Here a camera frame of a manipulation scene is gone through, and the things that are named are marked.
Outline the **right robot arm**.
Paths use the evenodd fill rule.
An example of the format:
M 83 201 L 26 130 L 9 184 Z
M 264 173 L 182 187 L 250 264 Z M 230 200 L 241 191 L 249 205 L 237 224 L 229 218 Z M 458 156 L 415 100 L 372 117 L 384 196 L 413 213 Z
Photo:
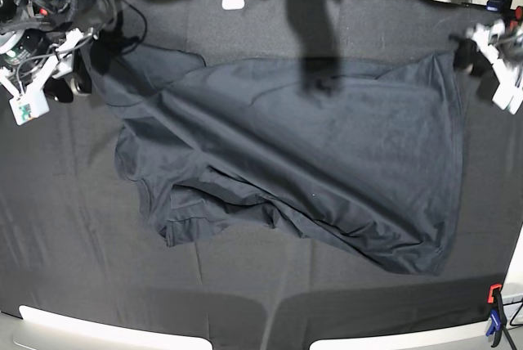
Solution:
M 1 0 L 1 86 L 16 124 L 92 93 L 81 50 L 100 30 L 74 26 L 78 0 Z

